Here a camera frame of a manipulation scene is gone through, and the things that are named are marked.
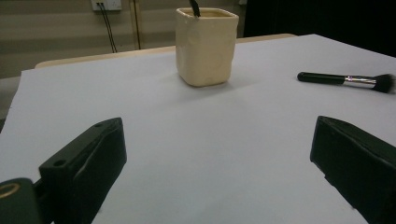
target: dark background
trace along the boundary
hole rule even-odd
[[[244,37],[317,34],[396,57],[390,0],[248,0]]]

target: silver ferrule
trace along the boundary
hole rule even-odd
[[[353,86],[353,87],[361,87],[371,89],[375,86],[375,78],[373,77],[350,77],[346,76],[344,81],[344,85]]]

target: metal ring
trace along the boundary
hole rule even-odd
[[[5,189],[4,193],[0,193],[0,199],[6,198],[9,195],[17,192],[20,189],[21,185],[17,183],[6,184],[0,186],[0,192]]]

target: cup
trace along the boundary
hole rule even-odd
[[[200,7],[177,9],[177,71],[185,82],[203,87],[223,83],[231,74],[239,17],[231,12]]]

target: makeup brush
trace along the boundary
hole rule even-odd
[[[194,11],[194,16],[200,17],[201,13],[199,11],[198,3],[195,0],[190,0],[190,5],[192,7],[192,11]]]
[[[392,93],[395,85],[395,76],[391,74],[377,77],[359,77],[301,72],[297,78],[303,82],[362,87],[384,93]]]

